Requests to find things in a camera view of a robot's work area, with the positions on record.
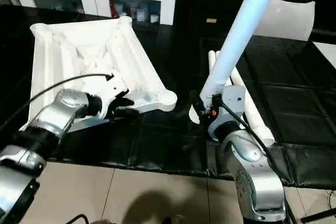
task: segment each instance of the black table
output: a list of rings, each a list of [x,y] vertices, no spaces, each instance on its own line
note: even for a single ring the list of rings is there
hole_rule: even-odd
[[[0,7],[2,64],[0,123],[29,99],[34,23],[107,19],[18,6]],[[133,28],[167,89],[177,94],[171,112],[138,117],[68,134],[51,161],[232,179],[215,156],[217,143],[188,118],[189,93],[208,75],[207,52],[224,36],[199,36],[167,25]],[[270,151],[286,186],[336,189],[336,70],[313,45],[255,36],[238,70],[277,143]],[[0,148],[27,120],[27,112],[0,132]]]

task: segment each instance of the white plastic frame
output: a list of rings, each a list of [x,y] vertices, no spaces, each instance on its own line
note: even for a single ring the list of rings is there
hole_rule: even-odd
[[[121,17],[67,24],[34,24],[35,35],[31,97],[56,82],[86,73],[120,76],[129,89],[125,96],[134,101],[131,108],[140,113],[159,109],[171,111],[177,96],[165,88],[132,29],[132,19]],[[53,102],[62,88],[74,88],[108,98],[115,94],[104,77],[88,77],[65,83],[30,105],[29,119]],[[79,130],[103,121],[77,120]]]

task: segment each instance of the beige floor tile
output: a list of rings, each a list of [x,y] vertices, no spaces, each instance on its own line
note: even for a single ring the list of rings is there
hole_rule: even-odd
[[[211,224],[243,223],[233,181],[208,179]]]
[[[292,209],[294,216],[300,219],[306,216],[304,208],[298,193],[298,189],[295,187],[285,187],[286,198],[290,208]]]
[[[317,214],[318,212],[322,212],[329,209],[327,203],[328,191],[298,188],[298,192],[307,216]],[[331,205],[336,207],[336,196],[332,196]],[[335,217],[332,216],[311,223],[313,224],[336,223],[336,219]]]
[[[78,214],[101,219],[112,175],[112,168],[48,163],[22,223],[60,224]]]
[[[117,224],[161,224],[174,215],[192,224],[208,223],[205,178],[114,171],[104,218]]]

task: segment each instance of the white tube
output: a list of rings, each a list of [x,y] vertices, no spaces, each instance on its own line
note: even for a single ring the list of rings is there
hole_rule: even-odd
[[[208,53],[208,58],[209,58],[209,73],[211,72],[212,67],[215,64],[216,61],[216,55],[215,55],[215,51],[209,51]]]
[[[243,1],[216,63],[201,91],[200,96],[206,107],[211,105],[212,95],[222,92],[223,85],[251,39],[269,1],[270,0]]]
[[[231,73],[232,82],[234,85],[245,86],[243,79],[241,78],[237,68],[234,68]],[[261,118],[253,99],[246,89],[245,95],[245,115],[251,129],[259,136],[262,142],[266,146],[271,146],[274,143],[274,136],[271,130],[265,125],[263,119]]]

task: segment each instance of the black cable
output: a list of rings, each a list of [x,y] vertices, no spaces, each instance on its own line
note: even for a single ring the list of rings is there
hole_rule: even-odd
[[[66,82],[72,81],[72,80],[76,80],[76,79],[81,79],[84,77],[89,77],[89,76],[105,76],[107,80],[111,79],[113,76],[105,74],[105,73],[88,73],[88,74],[83,74],[81,76],[75,76],[75,77],[71,77],[69,79],[60,81],[55,83],[54,85],[51,85],[49,88],[39,92],[38,94],[34,95],[30,100],[28,100],[27,102],[25,102],[20,108],[18,108],[1,126],[0,126],[0,131],[3,130],[3,128],[11,121],[13,120],[18,114],[20,114],[22,112],[22,110],[24,110],[27,106],[30,105],[31,102],[35,101],[37,98],[39,98],[41,95],[43,95],[44,93],[48,92],[51,89],[54,89],[57,86],[60,86]]]
[[[251,127],[244,122],[244,120],[242,120],[235,112],[233,112],[222,100],[221,98],[217,99],[217,101],[219,102],[219,106],[223,107],[234,119],[236,119],[240,124],[242,124],[245,127],[245,130],[251,134],[254,139],[258,142],[258,144],[261,146],[262,150],[265,152],[266,157],[268,158],[271,167],[276,171],[276,173],[280,173],[280,170],[278,169],[278,167],[275,164],[275,161],[273,159],[273,156],[271,155],[271,152],[269,151],[269,149],[266,147],[266,145],[261,141],[261,139],[259,138],[259,136],[251,129]],[[297,224],[295,216],[287,202],[286,196],[285,196],[285,206],[288,208],[288,214],[290,219],[292,220],[293,224]]]
[[[334,190],[332,190],[330,193],[328,193],[328,197],[327,197],[327,202],[328,202],[328,207],[330,208],[330,209],[332,209],[332,206],[331,206],[331,196],[334,194]]]
[[[83,215],[83,214],[77,215],[76,217],[74,217],[74,218],[72,218],[71,220],[69,220],[66,224],[72,224],[72,223],[74,223],[76,220],[78,220],[78,219],[80,219],[80,218],[84,219],[85,224],[90,224],[90,223],[89,223],[89,220],[88,220],[88,217],[86,217],[86,216]]]

